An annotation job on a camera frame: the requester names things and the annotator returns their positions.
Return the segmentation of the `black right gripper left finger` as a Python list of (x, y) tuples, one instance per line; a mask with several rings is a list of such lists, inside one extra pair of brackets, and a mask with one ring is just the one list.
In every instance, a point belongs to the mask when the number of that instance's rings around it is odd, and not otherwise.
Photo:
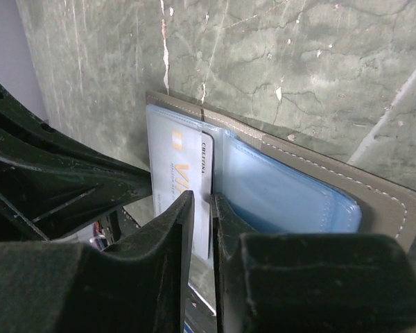
[(99, 251), (0, 242), (0, 332), (182, 332), (194, 196)]

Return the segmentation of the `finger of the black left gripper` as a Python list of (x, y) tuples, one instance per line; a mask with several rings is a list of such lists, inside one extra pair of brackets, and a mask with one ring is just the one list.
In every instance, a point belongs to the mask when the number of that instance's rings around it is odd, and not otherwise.
[(150, 196), (149, 172), (50, 127), (0, 84), (0, 241), (50, 241)]

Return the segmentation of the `white VIP card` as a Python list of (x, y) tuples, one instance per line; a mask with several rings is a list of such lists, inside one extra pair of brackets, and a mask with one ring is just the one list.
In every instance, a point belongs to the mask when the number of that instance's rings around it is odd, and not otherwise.
[(210, 256), (213, 139), (200, 129), (162, 114), (149, 115), (147, 124), (155, 214), (161, 214), (180, 194), (191, 190), (195, 200), (193, 254), (207, 260)]

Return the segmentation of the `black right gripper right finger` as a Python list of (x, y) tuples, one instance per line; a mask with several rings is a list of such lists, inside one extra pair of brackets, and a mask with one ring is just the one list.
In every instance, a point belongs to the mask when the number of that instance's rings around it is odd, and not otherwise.
[(211, 197), (219, 332), (404, 332), (416, 273), (381, 234), (265, 234)]

